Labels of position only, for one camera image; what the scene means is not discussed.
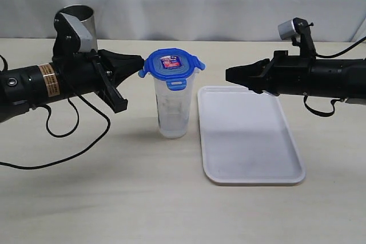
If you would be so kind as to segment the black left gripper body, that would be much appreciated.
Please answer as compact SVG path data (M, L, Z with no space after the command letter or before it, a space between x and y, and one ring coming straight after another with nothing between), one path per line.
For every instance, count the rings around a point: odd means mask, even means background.
M54 17L57 36L53 46L53 65L57 68L63 85L74 94L96 93L115 113L127 109L128 100L114 89L107 91L107 71L98 52L76 52L78 42L69 36L60 12Z

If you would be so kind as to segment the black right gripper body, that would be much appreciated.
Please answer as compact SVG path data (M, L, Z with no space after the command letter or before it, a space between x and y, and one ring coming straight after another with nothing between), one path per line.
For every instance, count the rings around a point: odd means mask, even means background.
M295 18L295 26L299 35L291 38L291 43L300 49L300 53L290 55L287 50L277 50L260 75L249 77L261 79L265 92L279 95L282 90L289 94L299 91L310 64L315 60L316 49L311 35L313 23Z

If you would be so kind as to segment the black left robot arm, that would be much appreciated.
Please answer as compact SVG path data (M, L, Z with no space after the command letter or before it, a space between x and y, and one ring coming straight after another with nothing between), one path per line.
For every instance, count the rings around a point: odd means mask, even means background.
M57 13L57 37L51 62L1 71L1 122L48 103L95 93L115 113L126 110L128 100L117 87L140 71L139 55L93 48L93 36L75 16Z

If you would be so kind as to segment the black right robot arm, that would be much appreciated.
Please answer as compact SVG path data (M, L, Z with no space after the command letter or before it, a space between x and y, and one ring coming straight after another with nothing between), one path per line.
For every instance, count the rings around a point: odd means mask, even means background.
M317 53L312 23L293 18L278 26L280 38L300 49L290 55L276 50L271 59L226 69L225 79L255 93L302 95L365 103L365 59L339 59Z

